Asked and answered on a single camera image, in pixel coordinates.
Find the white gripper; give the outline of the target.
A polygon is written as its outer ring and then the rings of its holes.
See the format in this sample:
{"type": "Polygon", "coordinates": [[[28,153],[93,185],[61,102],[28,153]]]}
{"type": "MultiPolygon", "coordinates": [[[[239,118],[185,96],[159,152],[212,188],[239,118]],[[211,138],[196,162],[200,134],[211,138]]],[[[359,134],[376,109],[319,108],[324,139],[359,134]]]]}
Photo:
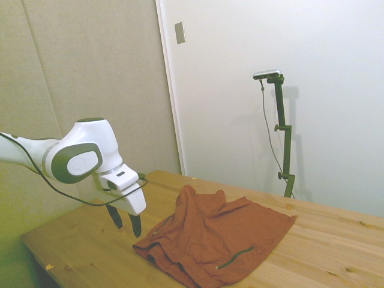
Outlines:
{"type": "Polygon", "coordinates": [[[117,208],[129,213],[132,230],[136,238],[142,234],[140,213],[146,208],[146,200],[140,185],[139,177],[101,175],[93,176],[97,189],[97,199],[109,203],[108,213],[118,229],[123,227],[121,216],[117,208]]]}

